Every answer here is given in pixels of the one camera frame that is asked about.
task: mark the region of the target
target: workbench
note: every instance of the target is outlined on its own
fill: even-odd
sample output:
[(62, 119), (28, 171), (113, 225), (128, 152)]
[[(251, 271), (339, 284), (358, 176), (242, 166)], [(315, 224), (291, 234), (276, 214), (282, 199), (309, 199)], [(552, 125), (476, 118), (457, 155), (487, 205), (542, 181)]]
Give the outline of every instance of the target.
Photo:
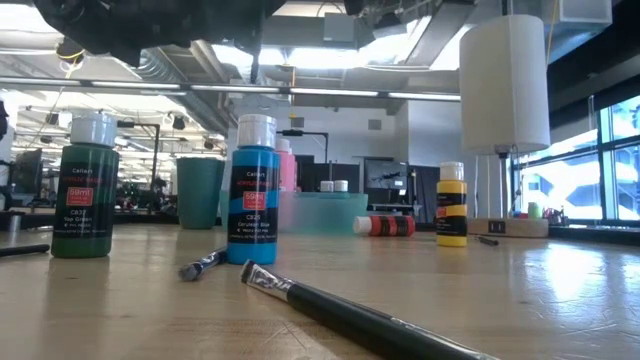
[[(50, 231), (0, 246), (49, 243)], [(221, 231), (121, 225), (109, 257), (0, 259), (2, 359), (375, 359), (224, 265), (176, 270)], [(501, 359), (637, 359), (640, 248), (545, 239), (443, 248), (412, 238), (281, 235), (274, 270)]]

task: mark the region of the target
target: yellow paint bottle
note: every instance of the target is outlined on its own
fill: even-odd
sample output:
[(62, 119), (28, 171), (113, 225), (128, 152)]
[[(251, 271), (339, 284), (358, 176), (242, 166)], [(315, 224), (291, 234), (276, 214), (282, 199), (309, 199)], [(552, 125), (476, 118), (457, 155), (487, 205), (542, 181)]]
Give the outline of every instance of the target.
[(440, 164), (436, 241), (440, 246), (467, 246), (467, 184), (460, 162)]

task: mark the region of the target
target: blue paint bottle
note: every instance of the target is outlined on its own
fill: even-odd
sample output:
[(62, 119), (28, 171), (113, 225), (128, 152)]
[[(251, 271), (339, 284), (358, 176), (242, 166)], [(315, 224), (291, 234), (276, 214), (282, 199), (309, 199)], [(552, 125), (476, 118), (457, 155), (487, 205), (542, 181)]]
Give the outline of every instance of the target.
[(276, 119), (242, 115), (238, 120), (238, 150), (233, 152), (229, 186), (227, 259), (244, 264), (276, 261), (280, 157)]

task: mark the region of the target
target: wooden block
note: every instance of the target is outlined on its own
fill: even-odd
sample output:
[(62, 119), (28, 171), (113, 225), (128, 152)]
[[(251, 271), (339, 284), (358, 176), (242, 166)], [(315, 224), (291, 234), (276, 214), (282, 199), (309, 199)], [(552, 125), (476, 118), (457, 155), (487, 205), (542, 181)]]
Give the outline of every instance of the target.
[(549, 236), (547, 219), (469, 219), (467, 232), (474, 235), (534, 237)]

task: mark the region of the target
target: pink paint bottle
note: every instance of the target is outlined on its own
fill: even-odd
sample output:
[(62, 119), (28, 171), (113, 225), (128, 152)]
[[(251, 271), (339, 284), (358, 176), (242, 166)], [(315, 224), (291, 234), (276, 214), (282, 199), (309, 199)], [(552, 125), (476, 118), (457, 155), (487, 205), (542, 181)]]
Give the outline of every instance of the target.
[(276, 152), (280, 155), (280, 191), (295, 191), (296, 157), (291, 154), (289, 140), (278, 139)]

